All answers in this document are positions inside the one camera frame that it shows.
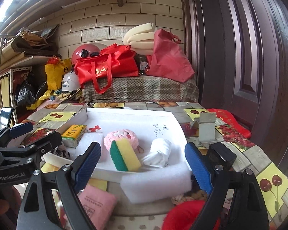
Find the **pink helmet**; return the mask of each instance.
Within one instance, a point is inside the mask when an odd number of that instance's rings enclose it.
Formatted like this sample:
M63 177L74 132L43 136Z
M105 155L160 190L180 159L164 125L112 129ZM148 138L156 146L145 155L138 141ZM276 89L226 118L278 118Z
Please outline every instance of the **pink helmet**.
M78 59L78 58L83 58L83 57L84 57L84 56L83 56L84 54L85 54L86 57L90 57L91 54L92 54L92 53L95 53L95 52L97 52L97 53L100 52L100 50L99 50L98 47L96 47L96 46L93 45L93 44L83 44L83 45L77 47L76 50L74 51L74 53L72 54L72 56L71 56L71 63L72 63L73 65L75 65L77 59Z

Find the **plaid blanket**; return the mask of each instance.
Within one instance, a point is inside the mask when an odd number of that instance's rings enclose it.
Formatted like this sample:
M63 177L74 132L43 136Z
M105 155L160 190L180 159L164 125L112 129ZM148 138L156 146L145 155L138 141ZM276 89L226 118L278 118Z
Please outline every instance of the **plaid blanket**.
M98 79L98 83L99 87L102 88L107 84L107 79ZM198 95L199 90L193 79L179 83L166 78L145 75L113 78L112 86L104 94L96 93L92 82L85 83L83 89L85 103L92 100L95 103L104 102L104 100L99 99L111 99L113 102L135 102L128 99L143 99L154 102L197 102Z

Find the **white helmet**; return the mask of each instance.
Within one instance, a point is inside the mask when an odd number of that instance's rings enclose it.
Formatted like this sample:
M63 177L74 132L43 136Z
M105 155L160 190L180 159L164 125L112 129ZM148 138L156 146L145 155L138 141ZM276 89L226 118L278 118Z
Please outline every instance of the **white helmet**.
M62 91L72 92L81 88L78 75L75 72L69 72L64 75L62 80Z

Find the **phone screen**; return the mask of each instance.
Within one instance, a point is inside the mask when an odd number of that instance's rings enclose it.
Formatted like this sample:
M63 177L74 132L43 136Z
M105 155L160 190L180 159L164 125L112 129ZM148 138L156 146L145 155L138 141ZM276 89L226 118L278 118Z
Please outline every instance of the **phone screen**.
M10 127L13 111L14 108L12 107L2 107L0 111L0 130L4 127Z

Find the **yellow tissue package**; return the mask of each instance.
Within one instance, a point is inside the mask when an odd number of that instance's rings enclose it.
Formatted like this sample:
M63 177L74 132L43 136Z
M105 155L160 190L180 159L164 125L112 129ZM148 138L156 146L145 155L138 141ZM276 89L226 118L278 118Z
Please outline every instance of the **yellow tissue package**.
M62 134L62 141L66 147L76 148L87 126L83 124L73 124Z

